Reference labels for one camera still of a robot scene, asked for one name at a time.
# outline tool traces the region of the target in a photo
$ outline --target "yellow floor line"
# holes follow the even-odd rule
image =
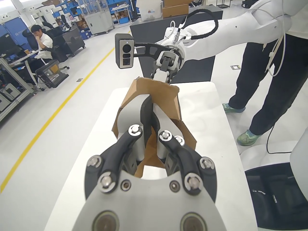
[[[72,93],[65,99],[65,101],[58,107],[58,109],[53,113],[53,115],[47,120],[47,122],[43,125],[43,127],[39,130],[39,132],[35,135],[35,137],[31,140],[31,142],[28,144],[26,149],[22,152],[4,181],[2,182],[0,186],[0,194],[5,189],[6,185],[8,184],[9,180],[12,178],[13,174],[15,173],[16,169],[22,162],[22,160],[26,157],[32,146],[35,144],[35,142],[38,140],[38,138],[42,135],[42,133],[45,131],[45,129],[48,127],[48,125],[52,122],[52,120],[57,116],[57,114],[63,109],[63,107],[68,103],[68,101],[75,95],[75,93],[79,90],[79,88],[89,79],[89,77],[96,71],[96,69],[99,67],[99,65],[102,64],[102,62],[114,51],[115,48],[111,49],[109,53],[91,70],[91,72],[79,83],[79,85],[72,91]]]

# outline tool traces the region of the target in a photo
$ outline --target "screw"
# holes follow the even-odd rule
[[[110,184],[112,183],[112,179],[110,176],[104,176],[101,180],[100,180],[101,185],[104,188],[109,188]]]
[[[132,183],[130,180],[124,180],[121,183],[121,190],[128,191],[132,186]]]
[[[206,168],[214,169],[215,167],[213,161],[208,157],[202,157],[200,159],[200,166],[202,169],[206,169]]]
[[[170,134],[166,131],[164,131],[163,134],[162,134],[163,139],[168,139],[169,136],[170,136]]]
[[[132,127],[132,133],[136,134],[139,131],[139,127],[137,125],[134,125]]]
[[[188,184],[190,185],[192,189],[198,189],[200,186],[200,181],[197,177],[191,177],[188,180]]]
[[[175,136],[175,139],[180,143],[181,146],[185,144],[185,141],[181,136]]]
[[[101,164],[102,162],[102,158],[101,156],[99,155],[94,155],[92,156],[89,160],[88,160],[88,163],[87,163],[87,166],[95,166],[95,167],[99,167],[99,165]]]
[[[178,183],[178,181],[174,180],[170,182],[169,188],[171,189],[172,192],[176,193],[180,191],[181,186]]]

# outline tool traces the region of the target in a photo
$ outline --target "metal cart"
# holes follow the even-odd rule
[[[106,0],[77,0],[92,34],[108,33],[114,29]]]

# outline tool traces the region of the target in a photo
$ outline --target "computer monitor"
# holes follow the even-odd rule
[[[23,57],[26,55],[24,49],[17,45],[8,33],[0,37],[0,55],[3,54],[5,54],[5,57],[11,55]]]

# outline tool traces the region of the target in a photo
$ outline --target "cable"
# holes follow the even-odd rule
[[[269,133],[269,136],[268,136],[268,138],[267,138],[267,141],[266,141],[266,151],[267,151],[267,153],[268,154],[283,154],[283,153],[291,153],[291,152],[277,152],[277,153],[270,153],[269,152],[269,149],[268,149],[268,143],[269,143],[269,137],[270,137],[270,135],[272,134],[272,131],[273,131],[273,129],[274,129],[274,126],[275,126],[275,124],[273,125],[273,127],[272,127],[272,129],[271,129],[271,131],[270,131],[270,133]]]

